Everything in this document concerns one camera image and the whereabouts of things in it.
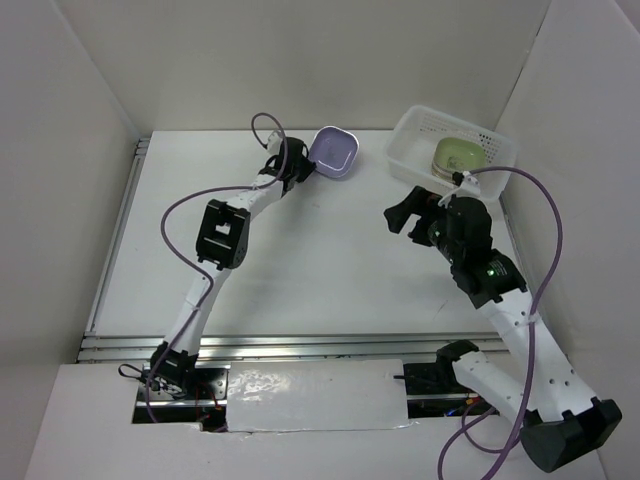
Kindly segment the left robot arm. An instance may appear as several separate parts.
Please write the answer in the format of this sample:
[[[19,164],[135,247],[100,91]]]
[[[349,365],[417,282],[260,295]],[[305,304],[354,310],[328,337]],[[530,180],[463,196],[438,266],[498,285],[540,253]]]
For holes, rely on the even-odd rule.
[[[164,389],[176,399],[196,390],[196,362],[204,327],[216,298],[248,253],[251,221],[280,201],[316,169],[304,141],[286,137],[275,148],[255,180],[247,186],[215,187],[191,193],[171,204],[160,221],[161,238],[167,248],[196,272],[172,329],[154,351],[150,370],[142,377],[145,396]],[[190,260],[171,242],[167,232],[169,216],[178,207],[208,196],[196,237],[196,259]]]

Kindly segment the purple panda plate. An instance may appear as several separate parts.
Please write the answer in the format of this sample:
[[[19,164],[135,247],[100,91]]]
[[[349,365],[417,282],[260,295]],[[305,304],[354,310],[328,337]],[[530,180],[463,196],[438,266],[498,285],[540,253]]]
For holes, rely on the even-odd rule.
[[[317,131],[309,148],[309,159],[316,165],[316,172],[330,179],[341,179],[351,170],[359,141],[346,130],[325,126]]]

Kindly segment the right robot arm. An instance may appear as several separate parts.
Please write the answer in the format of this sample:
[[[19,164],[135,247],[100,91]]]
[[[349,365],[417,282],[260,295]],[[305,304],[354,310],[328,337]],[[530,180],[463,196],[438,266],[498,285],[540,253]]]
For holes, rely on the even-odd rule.
[[[579,377],[540,315],[532,312],[524,277],[493,246],[485,204],[456,195],[443,199],[415,187],[384,212],[394,234],[411,216],[417,218],[411,241],[446,259],[456,286],[493,325],[525,375],[523,383],[515,381],[473,342],[459,340],[436,354],[438,385],[479,394],[511,422],[529,459],[546,473],[600,448],[620,423],[621,410]]]

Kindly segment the green panda plate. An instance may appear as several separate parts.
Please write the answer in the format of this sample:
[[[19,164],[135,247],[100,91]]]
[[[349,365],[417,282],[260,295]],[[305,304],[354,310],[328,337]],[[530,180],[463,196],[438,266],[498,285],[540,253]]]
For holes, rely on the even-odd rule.
[[[483,148],[471,141],[455,137],[441,139],[433,155],[431,171],[443,180],[451,180],[455,172],[471,171],[486,166]]]

